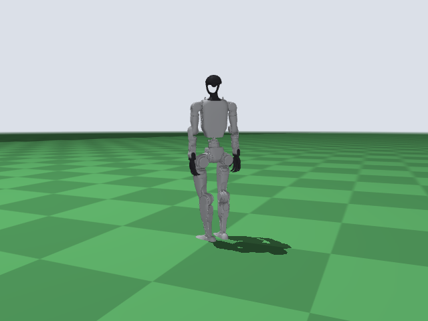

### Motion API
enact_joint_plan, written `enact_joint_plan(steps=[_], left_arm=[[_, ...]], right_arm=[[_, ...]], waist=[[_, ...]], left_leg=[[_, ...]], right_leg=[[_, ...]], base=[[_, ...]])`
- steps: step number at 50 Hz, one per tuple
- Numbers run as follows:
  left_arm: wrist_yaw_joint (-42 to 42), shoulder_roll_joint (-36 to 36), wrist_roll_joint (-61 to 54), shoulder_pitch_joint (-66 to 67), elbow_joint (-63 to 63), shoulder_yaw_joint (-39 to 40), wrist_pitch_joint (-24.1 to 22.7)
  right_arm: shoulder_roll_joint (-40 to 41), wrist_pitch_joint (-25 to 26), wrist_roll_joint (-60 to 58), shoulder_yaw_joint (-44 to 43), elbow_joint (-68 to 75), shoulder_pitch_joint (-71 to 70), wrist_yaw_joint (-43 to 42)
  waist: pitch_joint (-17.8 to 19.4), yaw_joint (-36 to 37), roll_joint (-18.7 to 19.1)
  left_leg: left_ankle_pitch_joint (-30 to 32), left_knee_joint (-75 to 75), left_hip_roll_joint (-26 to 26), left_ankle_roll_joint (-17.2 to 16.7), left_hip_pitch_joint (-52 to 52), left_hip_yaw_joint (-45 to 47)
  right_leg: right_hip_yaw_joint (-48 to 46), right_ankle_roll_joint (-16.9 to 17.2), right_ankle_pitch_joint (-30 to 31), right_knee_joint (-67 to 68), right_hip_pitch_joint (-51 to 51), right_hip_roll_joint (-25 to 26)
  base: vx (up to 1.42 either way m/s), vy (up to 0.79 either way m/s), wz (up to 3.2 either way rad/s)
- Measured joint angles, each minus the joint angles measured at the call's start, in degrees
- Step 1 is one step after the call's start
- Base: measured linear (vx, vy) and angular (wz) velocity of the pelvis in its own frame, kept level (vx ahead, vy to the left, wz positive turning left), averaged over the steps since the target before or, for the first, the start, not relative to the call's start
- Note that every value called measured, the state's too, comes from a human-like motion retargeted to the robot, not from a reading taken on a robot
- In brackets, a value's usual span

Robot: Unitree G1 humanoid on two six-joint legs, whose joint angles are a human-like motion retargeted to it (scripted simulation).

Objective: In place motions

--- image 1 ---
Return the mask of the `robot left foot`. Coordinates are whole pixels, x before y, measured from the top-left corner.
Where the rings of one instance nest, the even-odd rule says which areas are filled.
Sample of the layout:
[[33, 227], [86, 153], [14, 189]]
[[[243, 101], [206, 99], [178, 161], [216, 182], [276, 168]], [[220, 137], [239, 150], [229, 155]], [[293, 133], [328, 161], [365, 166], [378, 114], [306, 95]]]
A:
[[197, 235], [196, 238], [202, 239], [202, 240], [205, 240], [205, 241], [210, 241], [210, 242], [215, 242], [216, 241], [216, 238], [214, 236], [210, 235], [210, 237], [208, 238], [208, 237], [205, 237], [205, 234], [204, 235]]

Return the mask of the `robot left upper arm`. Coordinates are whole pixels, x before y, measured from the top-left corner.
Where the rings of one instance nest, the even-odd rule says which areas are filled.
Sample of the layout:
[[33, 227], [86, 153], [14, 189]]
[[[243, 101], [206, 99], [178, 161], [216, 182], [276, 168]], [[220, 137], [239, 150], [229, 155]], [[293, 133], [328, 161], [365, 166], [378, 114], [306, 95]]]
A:
[[194, 102], [191, 104], [191, 128], [193, 129], [193, 135], [199, 133], [198, 123], [199, 123], [199, 111], [202, 109], [203, 102]]

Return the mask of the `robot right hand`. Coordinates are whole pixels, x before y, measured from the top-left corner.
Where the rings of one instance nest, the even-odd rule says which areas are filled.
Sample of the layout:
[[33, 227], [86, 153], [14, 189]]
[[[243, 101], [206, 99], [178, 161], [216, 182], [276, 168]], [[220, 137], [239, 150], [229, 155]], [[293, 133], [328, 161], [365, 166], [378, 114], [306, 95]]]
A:
[[[233, 154], [233, 162], [232, 162], [232, 164], [233, 164], [233, 168], [232, 168], [232, 170], [231, 171], [233, 171], [232, 173], [234, 173], [234, 172], [237, 172], [237, 171], [239, 171], [240, 170], [240, 168], [241, 168], [241, 165], [240, 165], [240, 163], [241, 163], [241, 161], [240, 161], [240, 158], [239, 158], [239, 156], [240, 156], [240, 150], [239, 149], [237, 149], [237, 154]], [[231, 165], [232, 165], [231, 164]], [[229, 165], [229, 167], [231, 166], [231, 165]]]

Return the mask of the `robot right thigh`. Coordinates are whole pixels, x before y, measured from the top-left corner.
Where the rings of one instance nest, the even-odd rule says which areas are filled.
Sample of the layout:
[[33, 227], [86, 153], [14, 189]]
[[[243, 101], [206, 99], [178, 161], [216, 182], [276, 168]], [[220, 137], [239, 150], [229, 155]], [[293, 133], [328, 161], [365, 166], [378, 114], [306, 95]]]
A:
[[222, 203], [228, 201], [227, 182], [229, 178], [229, 165], [233, 162], [233, 157], [224, 152], [224, 159], [217, 163], [217, 200]]

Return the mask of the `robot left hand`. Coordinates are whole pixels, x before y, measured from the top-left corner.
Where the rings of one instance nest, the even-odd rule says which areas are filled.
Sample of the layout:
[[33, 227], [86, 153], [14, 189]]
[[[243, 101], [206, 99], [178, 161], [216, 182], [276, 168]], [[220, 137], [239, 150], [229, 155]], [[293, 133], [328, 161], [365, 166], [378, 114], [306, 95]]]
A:
[[189, 158], [189, 160], [190, 160], [189, 168], [191, 170], [191, 174], [197, 176], [197, 175], [200, 175], [200, 174], [198, 174], [197, 171], [196, 171], [195, 159], [196, 159], [195, 153], [192, 152], [191, 158]]

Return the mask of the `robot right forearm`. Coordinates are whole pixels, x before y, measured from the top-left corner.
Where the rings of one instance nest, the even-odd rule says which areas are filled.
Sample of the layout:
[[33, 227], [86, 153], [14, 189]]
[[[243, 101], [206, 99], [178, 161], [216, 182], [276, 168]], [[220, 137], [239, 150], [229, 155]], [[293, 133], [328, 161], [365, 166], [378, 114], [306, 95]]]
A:
[[231, 135], [231, 147], [233, 154], [237, 154], [237, 149], [239, 149], [239, 132], [237, 128], [237, 133]]

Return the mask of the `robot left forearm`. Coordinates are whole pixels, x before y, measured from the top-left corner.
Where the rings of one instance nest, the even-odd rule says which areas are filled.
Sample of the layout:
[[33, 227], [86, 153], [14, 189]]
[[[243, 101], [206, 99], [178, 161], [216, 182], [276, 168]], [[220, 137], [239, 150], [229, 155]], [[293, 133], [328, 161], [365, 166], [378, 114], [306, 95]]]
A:
[[188, 140], [189, 140], [188, 157], [191, 158], [192, 152], [194, 152], [195, 156], [196, 156], [196, 141], [197, 141], [197, 137], [193, 136], [193, 129], [191, 127], [188, 127], [187, 132], [188, 132]]

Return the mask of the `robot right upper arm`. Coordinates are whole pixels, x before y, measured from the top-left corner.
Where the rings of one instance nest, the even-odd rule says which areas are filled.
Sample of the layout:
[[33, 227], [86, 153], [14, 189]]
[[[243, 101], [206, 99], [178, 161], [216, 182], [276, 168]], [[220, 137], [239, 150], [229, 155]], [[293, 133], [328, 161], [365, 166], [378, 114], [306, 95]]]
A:
[[228, 103], [228, 116], [230, 126], [228, 126], [228, 131], [230, 134], [237, 133], [237, 106], [234, 102]]

